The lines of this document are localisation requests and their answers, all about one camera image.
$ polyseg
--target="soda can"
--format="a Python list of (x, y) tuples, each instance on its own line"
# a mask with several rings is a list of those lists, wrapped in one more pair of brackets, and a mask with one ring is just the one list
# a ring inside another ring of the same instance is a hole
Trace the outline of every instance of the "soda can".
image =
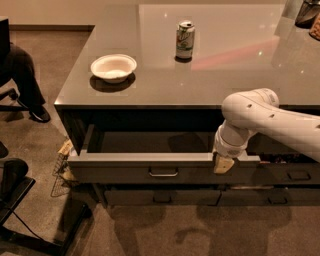
[(195, 27), (190, 20), (181, 21), (177, 29), (176, 57), (180, 59), (192, 58)]

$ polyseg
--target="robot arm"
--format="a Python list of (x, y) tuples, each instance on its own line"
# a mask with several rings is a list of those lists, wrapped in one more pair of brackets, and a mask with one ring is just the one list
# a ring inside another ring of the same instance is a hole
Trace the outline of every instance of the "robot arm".
[(216, 133), (214, 150), (216, 163), (229, 167), (216, 164), (217, 173), (231, 168), (232, 158), (243, 153), (257, 132), (320, 162), (320, 117), (278, 107), (278, 97), (270, 89), (234, 93), (223, 101), (225, 121)]

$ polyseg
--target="cable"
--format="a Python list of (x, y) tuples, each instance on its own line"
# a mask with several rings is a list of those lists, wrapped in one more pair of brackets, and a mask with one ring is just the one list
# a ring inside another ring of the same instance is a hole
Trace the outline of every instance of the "cable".
[[(0, 202), (3, 202), (5, 205), (7, 205), (7, 203), (3, 200), (0, 199)], [(16, 216), (16, 218), (31, 232), (31, 234), (33, 234), (35, 237), (39, 238), (42, 241), (45, 241), (42, 237), (38, 236), (36, 233), (34, 233), (31, 228), (29, 228), (29, 226), (18, 216), (18, 214), (16, 214), (14, 212), (13, 209), (11, 209), (10, 207), (4, 207), (3, 209), (7, 209), (9, 210), (11, 213), (14, 214), (14, 216)]]

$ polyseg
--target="black pants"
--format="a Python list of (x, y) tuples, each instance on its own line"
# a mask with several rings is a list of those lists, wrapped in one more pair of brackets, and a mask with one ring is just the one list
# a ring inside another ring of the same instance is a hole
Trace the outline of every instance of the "black pants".
[(0, 58), (0, 87), (11, 79), (19, 90), (19, 100), (26, 106), (39, 106), (45, 103), (35, 78), (31, 56), (11, 43), (10, 52)]

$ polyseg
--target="bowl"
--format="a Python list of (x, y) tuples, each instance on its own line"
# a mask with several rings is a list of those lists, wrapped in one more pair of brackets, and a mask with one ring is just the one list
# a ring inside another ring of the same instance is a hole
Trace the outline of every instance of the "bowl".
[(100, 57), (91, 64), (92, 73), (111, 84), (118, 84), (136, 69), (137, 62), (124, 54), (112, 54)]

